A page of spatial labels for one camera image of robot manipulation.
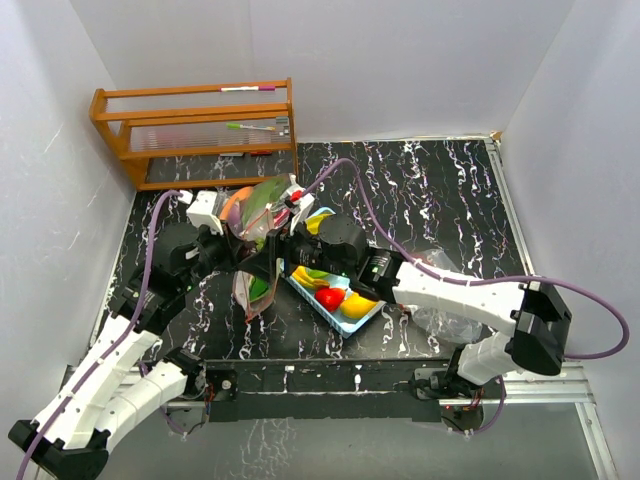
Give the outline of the yellow mango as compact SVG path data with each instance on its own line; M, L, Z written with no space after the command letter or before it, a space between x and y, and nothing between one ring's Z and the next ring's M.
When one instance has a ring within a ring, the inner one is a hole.
M367 316L378 303L353 292L340 304L341 314L351 320L360 320Z

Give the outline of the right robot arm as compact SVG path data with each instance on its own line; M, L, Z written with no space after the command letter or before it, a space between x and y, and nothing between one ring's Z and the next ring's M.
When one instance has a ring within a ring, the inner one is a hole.
M269 233L269 261L291 274L310 267L348 278L361 296L467 317L494 329L456 350L442 378L466 397L489 380L515 370L560 373L571 314L556 288L534 277L479 280L429 266L398 251L368 244L364 231L334 215L318 234L302 225Z

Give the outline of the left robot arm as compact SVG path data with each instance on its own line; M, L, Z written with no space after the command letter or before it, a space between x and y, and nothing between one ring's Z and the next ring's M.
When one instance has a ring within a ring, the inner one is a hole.
M215 271L240 272L273 283L278 276L276 230L264 233L228 223L173 224L151 231L146 258L122 292L92 348L55 398L8 437L56 479L95 479L115 446L150 414L176 397L194 399L206 387L201 359L176 348L125 392L118 387L186 306L194 284Z

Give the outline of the white dotted zip bag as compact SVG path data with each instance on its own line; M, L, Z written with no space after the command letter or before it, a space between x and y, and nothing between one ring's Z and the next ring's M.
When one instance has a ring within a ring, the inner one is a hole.
M237 238L263 242L271 230L287 223L291 209L286 201L300 189L294 174L281 174L253 187L244 187L227 200L219 219Z

